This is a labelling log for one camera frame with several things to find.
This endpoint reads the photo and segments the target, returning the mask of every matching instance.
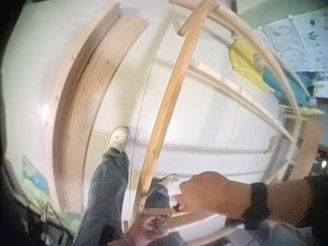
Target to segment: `leg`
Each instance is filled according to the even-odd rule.
[[[92,176],[88,209],[74,238],[76,246],[106,245],[122,235],[121,211],[128,183],[129,160],[124,152],[120,153],[111,144],[109,146]]]
[[[146,208],[169,208],[170,197],[168,195],[167,188],[157,181],[152,181],[150,186],[149,195],[145,204]],[[170,233],[168,236],[161,238],[157,241],[150,243],[149,245],[186,245],[178,232]]]

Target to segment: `person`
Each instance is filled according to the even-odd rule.
[[[207,211],[241,220],[245,228],[257,229],[267,218],[296,227],[311,226],[311,245],[328,242],[328,177],[306,177],[283,183],[246,184],[228,180],[216,172],[192,176],[180,184],[175,200],[186,211]]]
[[[128,128],[113,130],[108,150],[92,176],[88,207],[73,245],[185,245],[179,233],[168,234],[166,218],[161,216],[139,217],[127,233],[122,232],[121,211],[129,177],[129,159],[124,152],[128,137]],[[169,208],[168,189],[177,184],[175,174],[153,178],[145,207]]]
[[[178,233],[167,234],[166,219],[138,218],[124,235],[120,215],[128,182],[129,160],[124,153],[128,129],[113,131],[102,164],[89,190],[88,209],[74,245],[185,245]],[[168,208],[168,187],[176,175],[153,179],[146,208]],[[228,180],[216,172],[203,172],[180,184],[173,199],[186,212],[213,212],[240,220],[249,230],[267,218],[297,226],[312,226],[322,245],[328,241],[328,178],[307,177],[266,186]]]

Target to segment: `black wristband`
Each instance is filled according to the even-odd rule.
[[[261,221],[268,218],[268,190],[265,183],[253,183],[252,186],[252,203],[245,211],[245,228],[247,230],[256,230]]]

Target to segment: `white floor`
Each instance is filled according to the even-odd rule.
[[[106,2],[50,0],[27,3],[22,11],[2,67],[7,158],[19,181],[23,154],[48,176],[43,162],[42,122],[46,118],[49,92],[67,50]],[[131,161],[130,180],[122,213],[122,219],[128,220],[158,108],[184,40],[176,35],[176,30],[190,11],[170,6],[167,0],[120,2],[123,12],[146,19],[149,26],[123,60],[99,109],[87,155],[84,205],[87,205],[91,176],[101,162],[112,129],[117,125],[129,126],[131,139],[126,153]],[[232,70],[228,56],[232,42],[228,31],[208,20],[194,59],[226,76],[278,115],[278,101],[274,96],[262,92]],[[271,154],[262,152],[269,146],[269,139],[277,134],[238,101],[188,72],[156,175],[177,173],[183,181],[193,174],[212,170],[237,181],[259,181],[271,158]],[[216,231],[222,221],[219,217],[202,229],[181,234],[190,240]]]

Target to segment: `sneaker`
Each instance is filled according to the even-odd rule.
[[[130,131],[127,127],[116,127],[112,131],[111,140],[108,144],[109,148],[114,148],[122,153],[128,143]]]
[[[153,180],[164,186],[167,190],[174,188],[179,184],[179,177],[176,174],[171,174],[164,178],[153,178]]]

